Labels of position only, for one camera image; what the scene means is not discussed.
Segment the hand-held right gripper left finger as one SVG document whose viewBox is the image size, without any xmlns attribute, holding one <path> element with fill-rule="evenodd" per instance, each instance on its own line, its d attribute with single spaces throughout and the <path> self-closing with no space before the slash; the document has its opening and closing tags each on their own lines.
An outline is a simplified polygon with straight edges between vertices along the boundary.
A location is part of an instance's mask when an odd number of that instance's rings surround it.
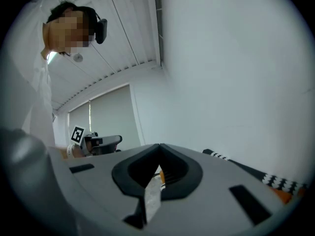
<svg viewBox="0 0 315 236">
<path fill-rule="evenodd" d="M 96 157 L 63 160 L 50 147 L 52 169 L 63 195 L 66 212 L 58 228 L 64 236 L 154 236 L 155 232 L 139 229 L 126 218 L 144 218 L 142 197 L 125 195 L 112 178 L 112 169 L 124 159 L 158 148 L 147 145 L 124 152 Z"/>
</svg>

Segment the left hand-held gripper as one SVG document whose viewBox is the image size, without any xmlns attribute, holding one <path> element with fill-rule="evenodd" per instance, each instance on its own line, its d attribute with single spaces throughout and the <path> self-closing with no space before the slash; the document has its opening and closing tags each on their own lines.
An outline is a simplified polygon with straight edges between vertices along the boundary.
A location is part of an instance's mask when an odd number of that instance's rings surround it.
<svg viewBox="0 0 315 236">
<path fill-rule="evenodd" d="M 75 125 L 70 136 L 70 156 L 90 157 L 114 153 L 123 140 L 121 135 L 99 137 L 97 132 L 88 132 Z"/>
</svg>

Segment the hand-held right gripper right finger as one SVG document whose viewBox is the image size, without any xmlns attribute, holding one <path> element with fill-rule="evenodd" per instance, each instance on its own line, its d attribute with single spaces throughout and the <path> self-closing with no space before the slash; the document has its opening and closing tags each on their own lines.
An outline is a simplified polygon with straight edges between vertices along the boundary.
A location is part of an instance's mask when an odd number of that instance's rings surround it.
<svg viewBox="0 0 315 236">
<path fill-rule="evenodd" d="M 165 145 L 197 162 L 199 185 L 185 198 L 161 201 L 146 226 L 155 236 L 265 236 L 296 208 L 239 166 L 204 153 Z"/>
</svg>

